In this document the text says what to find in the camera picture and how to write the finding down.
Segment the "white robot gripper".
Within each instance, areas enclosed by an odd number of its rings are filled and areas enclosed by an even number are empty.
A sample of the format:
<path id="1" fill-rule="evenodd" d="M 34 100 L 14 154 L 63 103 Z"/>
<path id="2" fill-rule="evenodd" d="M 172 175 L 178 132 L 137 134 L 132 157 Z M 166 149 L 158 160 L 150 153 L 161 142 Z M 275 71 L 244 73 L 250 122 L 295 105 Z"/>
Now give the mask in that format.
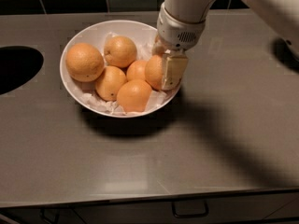
<path id="1" fill-rule="evenodd" d="M 182 80 L 188 65 L 188 57 L 183 50 L 194 47 L 205 29 L 206 21 L 197 23 L 180 21 L 161 5 L 157 20 L 157 32 L 151 53 L 162 56 L 162 90 L 173 90 Z"/>

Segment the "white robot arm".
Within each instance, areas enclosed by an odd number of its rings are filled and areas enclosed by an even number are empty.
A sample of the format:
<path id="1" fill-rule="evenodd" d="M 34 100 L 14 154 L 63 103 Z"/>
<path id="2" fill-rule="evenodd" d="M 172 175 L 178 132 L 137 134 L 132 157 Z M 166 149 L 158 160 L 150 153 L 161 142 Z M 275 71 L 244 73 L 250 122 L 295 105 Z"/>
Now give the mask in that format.
<path id="1" fill-rule="evenodd" d="M 157 20 L 157 41 L 152 51 L 161 53 L 162 89 L 174 89 L 188 64 L 185 52 L 199 41 L 206 16 L 217 0 L 164 0 Z M 241 0 L 299 56 L 299 0 Z"/>

